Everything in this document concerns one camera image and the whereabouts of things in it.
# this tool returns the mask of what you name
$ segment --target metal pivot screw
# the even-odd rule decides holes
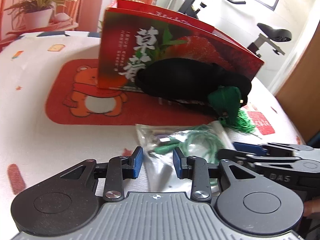
[[[197,190],[193,193],[193,196],[196,198],[207,198],[209,197],[209,193],[203,190]]]
[[[107,198],[116,199],[116,198],[120,198],[121,197],[121,193],[119,191],[116,191],[116,190],[110,190],[110,191],[106,192],[105,196]]]

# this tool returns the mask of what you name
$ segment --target strawberry image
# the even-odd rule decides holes
[[[174,57],[194,59],[209,64],[216,63],[226,70],[235,71],[235,68],[221,57],[215,46],[213,46],[206,38],[185,36],[177,39],[177,41],[179,40],[186,42],[168,47],[162,55],[163,59]]]
[[[222,56],[228,57],[229,62],[234,66],[237,73],[245,75],[249,79],[253,79],[263,65],[263,62],[258,57],[254,55],[249,57],[230,46],[220,46],[219,52]]]

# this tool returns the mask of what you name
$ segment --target bike seat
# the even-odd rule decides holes
[[[257,26],[267,35],[267,37],[276,42],[291,41],[292,34],[286,29],[274,29],[269,25],[258,23]]]

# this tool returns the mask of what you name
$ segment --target green leaf image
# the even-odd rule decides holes
[[[180,45],[180,44],[185,44],[185,43],[187,43],[187,41],[185,41],[185,40],[175,40],[175,41],[168,41],[166,43],[163,43],[162,45],[171,46],[171,45]]]
[[[159,47],[156,47],[156,49],[154,50],[155,52],[155,60],[158,60],[159,59],[159,55],[160,55],[160,48]]]
[[[137,58],[141,58],[141,57],[142,57],[142,53],[141,53],[140,50],[137,50],[137,51],[136,51],[136,57],[137,57]]]
[[[154,49],[146,49],[146,54],[151,58],[151,61],[155,60],[155,50]]]
[[[172,38],[173,38],[173,36],[169,31],[169,27],[167,26],[164,29],[164,32],[163,32],[163,35],[162,35],[162,44],[165,44],[165,43],[171,41]]]

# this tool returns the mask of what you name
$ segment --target blue gripper pad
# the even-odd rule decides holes
[[[239,152],[255,153],[257,156],[264,156],[267,154],[267,150],[257,144],[234,142],[233,146]]]
[[[132,155],[136,155],[133,163],[133,179],[136,179],[139,176],[143,162],[143,148],[137,147]]]
[[[177,177],[181,179],[182,177],[181,160],[178,156],[176,149],[173,149],[172,161],[173,161],[174,168],[176,170]]]

